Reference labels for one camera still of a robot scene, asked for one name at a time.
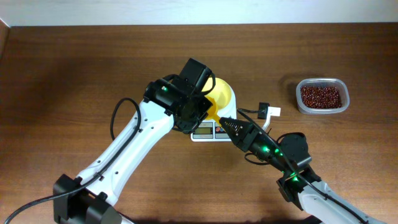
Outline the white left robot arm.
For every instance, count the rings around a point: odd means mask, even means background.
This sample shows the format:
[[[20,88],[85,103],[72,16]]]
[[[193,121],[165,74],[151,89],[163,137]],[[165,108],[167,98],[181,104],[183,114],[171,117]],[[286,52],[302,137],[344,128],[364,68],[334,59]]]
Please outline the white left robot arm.
[[[136,113],[102,155],[76,178],[62,175],[53,186],[56,223],[132,223],[114,205],[151,148],[171,130],[190,134],[212,106],[203,89],[214,73],[190,58],[178,75],[167,75],[146,87]]]

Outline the red beans in container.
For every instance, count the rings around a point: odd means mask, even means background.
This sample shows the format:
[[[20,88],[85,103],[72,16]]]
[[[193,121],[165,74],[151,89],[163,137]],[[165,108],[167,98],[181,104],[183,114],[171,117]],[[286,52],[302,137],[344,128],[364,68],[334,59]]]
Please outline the red beans in container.
[[[342,107],[337,87],[303,86],[300,89],[303,104],[313,109],[337,109]]]

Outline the clear plastic bean container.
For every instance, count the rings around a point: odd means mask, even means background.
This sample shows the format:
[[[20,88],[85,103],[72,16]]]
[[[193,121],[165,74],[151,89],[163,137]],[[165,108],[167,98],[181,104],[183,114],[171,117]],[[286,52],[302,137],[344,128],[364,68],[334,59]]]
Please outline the clear plastic bean container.
[[[350,104],[347,86],[337,78],[309,78],[296,87],[298,110],[303,114],[335,114]]]

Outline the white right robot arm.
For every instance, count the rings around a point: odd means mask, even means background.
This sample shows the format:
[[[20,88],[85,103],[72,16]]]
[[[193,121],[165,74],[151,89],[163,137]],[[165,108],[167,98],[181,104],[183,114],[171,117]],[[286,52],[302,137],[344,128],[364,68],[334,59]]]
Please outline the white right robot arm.
[[[321,223],[380,223],[337,195],[311,168],[303,133],[286,133],[272,139],[253,120],[221,118],[232,143],[282,172],[277,180],[285,201],[292,202]]]

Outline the yellow plastic measuring scoop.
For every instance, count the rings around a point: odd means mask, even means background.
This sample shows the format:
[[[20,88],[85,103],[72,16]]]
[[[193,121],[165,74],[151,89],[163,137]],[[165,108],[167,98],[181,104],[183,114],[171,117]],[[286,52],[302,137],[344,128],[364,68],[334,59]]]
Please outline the yellow plastic measuring scoop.
[[[205,119],[206,120],[212,119],[214,122],[220,125],[220,117],[218,116],[218,105],[216,104],[216,101],[208,96],[206,97],[206,99],[209,100],[212,103],[212,105],[207,111],[208,115]]]

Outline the yellow plastic bowl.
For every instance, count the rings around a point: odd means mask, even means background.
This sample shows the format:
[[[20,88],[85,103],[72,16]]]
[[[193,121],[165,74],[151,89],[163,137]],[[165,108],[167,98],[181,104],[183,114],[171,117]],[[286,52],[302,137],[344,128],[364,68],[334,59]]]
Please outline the yellow plastic bowl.
[[[215,87],[205,96],[212,98],[217,104],[218,109],[222,110],[230,103],[232,90],[224,80],[215,78]]]

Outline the white digital kitchen scale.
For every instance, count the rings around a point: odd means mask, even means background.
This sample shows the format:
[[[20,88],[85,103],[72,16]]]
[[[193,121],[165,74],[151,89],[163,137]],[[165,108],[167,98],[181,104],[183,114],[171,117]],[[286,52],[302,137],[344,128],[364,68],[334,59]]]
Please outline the white digital kitchen scale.
[[[191,133],[193,142],[230,142],[225,130],[227,119],[236,119],[236,96],[231,86],[224,80],[217,78],[214,89],[206,98],[213,104],[208,110],[207,117],[199,127]]]

